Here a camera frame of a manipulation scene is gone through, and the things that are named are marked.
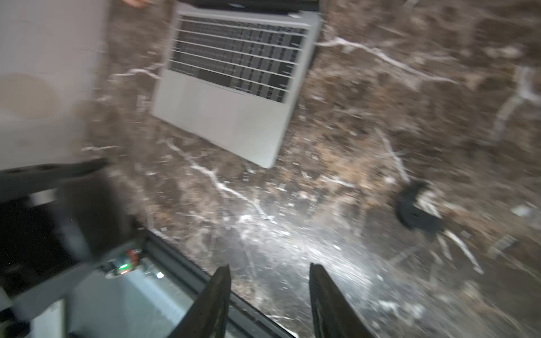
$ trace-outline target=marble surface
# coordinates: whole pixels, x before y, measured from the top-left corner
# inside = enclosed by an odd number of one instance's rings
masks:
[[[86,157],[129,211],[301,337],[310,262],[377,337],[541,335],[541,5],[336,0],[276,165],[152,117],[170,0],[113,0]],[[410,181],[445,221],[410,231]]]

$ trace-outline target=silver laptop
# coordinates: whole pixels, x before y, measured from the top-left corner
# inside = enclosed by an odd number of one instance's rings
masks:
[[[310,0],[177,3],[154,115],[271,168],[320,22]]]

